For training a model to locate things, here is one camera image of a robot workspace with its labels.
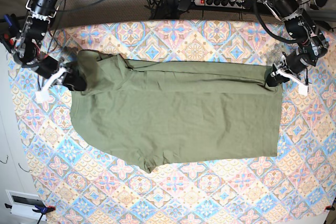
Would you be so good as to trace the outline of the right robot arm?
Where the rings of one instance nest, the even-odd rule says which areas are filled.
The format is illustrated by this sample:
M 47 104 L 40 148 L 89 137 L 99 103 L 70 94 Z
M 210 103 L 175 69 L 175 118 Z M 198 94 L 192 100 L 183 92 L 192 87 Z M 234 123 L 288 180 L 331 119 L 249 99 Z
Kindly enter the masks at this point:
M 74 63 L 64 63 L 62 59 L 57 61 L 40 51 L 50 24 L 64 1 L 28 0 L 27 15 L 22 28 L 14 27 L 14 17 L 5 18 L 16 32 L 12 38 L 13 44 L 8 50 L 15 62 L 22 68 L 29 68 L 46 79 L 46 83 L 36 91 L 38 102 L 49 99 L 49 88 L 54 85 L 62 85 L 70 91 L 85 91 L 87 88 L 84 77 Z

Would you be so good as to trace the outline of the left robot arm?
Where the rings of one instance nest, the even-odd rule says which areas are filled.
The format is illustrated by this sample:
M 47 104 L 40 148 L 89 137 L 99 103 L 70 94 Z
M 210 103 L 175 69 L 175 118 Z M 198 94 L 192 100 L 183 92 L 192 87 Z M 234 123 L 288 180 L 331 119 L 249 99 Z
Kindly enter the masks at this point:
M 265 32 L 275 40 L 298 47 L 290 54 L 283 53 L 272 64 L 272 71 L 267 75 L 266 83 L 270 87 L 293 81 L 298 85 L 300 95 L 309 93 L 309 78 L 300 79 L 302 72 L 308 72 L 309 66 L 316 66 L 329 48 L 320 28 L 302 8 L 301 0 L 251 0 L 254 13 Z M 264 4 L 276 19 L 282 21 L 291 37 L 285 39 L 272 33 L 262 20 L 257 4 Z

